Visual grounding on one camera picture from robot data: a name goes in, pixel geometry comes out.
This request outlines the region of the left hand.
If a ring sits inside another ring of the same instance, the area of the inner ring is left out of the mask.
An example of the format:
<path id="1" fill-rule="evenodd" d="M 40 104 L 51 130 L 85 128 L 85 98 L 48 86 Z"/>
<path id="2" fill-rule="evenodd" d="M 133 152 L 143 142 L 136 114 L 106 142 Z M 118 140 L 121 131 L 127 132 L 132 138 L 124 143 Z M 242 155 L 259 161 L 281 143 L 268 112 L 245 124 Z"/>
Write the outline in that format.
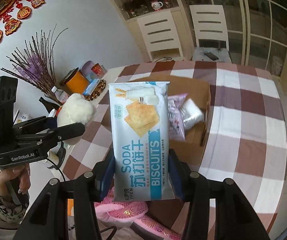
<path id="1" fill-rule="evenodd" d="M 10 192 L 7 189 L 7 182 L 12 180 L 19 181 L 18 193 L 26 194 L 31 186 L 30 181 L 30 165 L 20 165 L 16 167 L 7 168 L 4 170 L 0 169 L 0 196 L 4 199 L 10 197 Z"/>

